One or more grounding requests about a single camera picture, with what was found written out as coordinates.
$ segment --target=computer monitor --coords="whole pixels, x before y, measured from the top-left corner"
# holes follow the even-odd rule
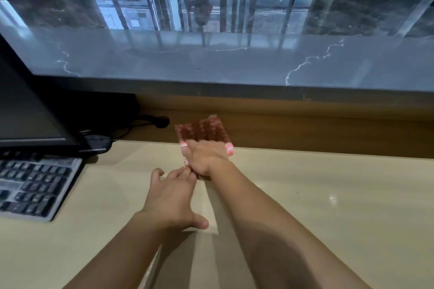
[[[0,148],[78,144],[38,93],[35,78],[0,36]]]

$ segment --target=desk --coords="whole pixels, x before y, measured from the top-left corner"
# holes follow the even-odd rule
[[[250,148],[232,160],[374,288],[433,287],[433,160]],[[61,288],[141,208],[152,169],[180,165],[177,144],[119,141],[53,222],[0,218],[1,287]],[[192,208],[209,229],[173,238],[142,286],[252,288],[211,183],[198,182]]]

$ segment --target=forearm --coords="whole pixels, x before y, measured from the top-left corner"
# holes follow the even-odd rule
[[[64,289],[136,289],[165,235],[137,213]]]
[[[248,263],[257,263],[252,258],[264,258],[260,255],[262,252],[258,255],[258,249],[280,250],[274,252],[278,254],[285,245],[301,255],[321,288],[368,288],[322,242],[231,162],[221,162],[212,168],[210,175],[230,213]],[[280,248],[277,241],[284,242]]]

